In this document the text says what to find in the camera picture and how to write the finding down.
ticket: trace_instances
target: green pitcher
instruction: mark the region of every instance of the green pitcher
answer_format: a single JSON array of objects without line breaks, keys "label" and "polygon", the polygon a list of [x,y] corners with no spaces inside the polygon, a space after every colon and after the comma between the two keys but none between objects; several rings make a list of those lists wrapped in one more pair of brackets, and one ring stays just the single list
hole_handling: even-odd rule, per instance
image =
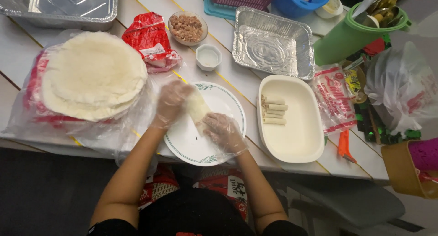
[{"label": "green pitcher", "polygon": [[396,30],[407,31],[411,25],[406,12],[400,8],[399,15],[404,17],[397,26],[373,28],[361,25],[351,17],[353,10],[359,4],[361,3],[354,5],[347,12],[345,18],[333,27],[325,37],[313,44],[316,65],[322,66],[340,62],[383,35]]}]

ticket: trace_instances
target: gray floor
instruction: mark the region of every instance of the gray floor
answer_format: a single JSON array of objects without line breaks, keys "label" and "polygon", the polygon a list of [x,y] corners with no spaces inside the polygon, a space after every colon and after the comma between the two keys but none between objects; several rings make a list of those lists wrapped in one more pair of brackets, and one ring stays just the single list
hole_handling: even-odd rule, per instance
[{"label": "gray floor", "polygon": [[113,160],[0,148],[0,235],[85,235]]}]

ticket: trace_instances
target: aluminum foil tray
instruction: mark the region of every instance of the aluminum foil tray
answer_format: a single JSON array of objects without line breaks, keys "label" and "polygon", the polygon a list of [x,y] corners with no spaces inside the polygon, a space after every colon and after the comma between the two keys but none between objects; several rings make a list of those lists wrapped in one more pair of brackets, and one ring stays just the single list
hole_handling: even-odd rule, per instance
[{"label": "aluminum foil tray", "polygon": [[233,58],[242,66],[272,74],[302,80],[315,76],[309,26],[249,7],[236,10]]},{"label": "aluminum foil tray", "polygon": [[105,31],[117,15],[117,0],[0,0],[0,14],[41,27]]}]

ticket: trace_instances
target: hand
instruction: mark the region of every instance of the hand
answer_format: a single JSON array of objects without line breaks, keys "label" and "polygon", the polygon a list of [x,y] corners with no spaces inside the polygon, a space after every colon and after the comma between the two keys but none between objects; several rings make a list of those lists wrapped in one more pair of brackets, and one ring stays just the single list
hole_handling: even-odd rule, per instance
[{"label": "hand", "polygon": [[239,155],[248,149],[238,124],[233,118],[219,113],[207,113],[202,121],[210,127],[204,130],[205,135],[210,136],[213,142],[223,148],[226,153]]},{"label": "hand", "polygon": [[161,88],[157,112],[152,127],[168,129],[185,110],[185,101],[193,92],[193,87],[180,81],[173,81]]}]

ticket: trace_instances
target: ground meat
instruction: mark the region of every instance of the ground meat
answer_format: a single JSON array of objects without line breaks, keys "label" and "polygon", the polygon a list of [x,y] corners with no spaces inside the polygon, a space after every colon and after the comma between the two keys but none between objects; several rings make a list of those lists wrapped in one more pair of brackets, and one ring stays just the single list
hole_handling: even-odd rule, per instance
[{"label": "ground meat", "polygon": [[199,42],[204,33],[201,22],[195,16],[172,16],[170,24],[173,26],[172,34],[185,42]]}]

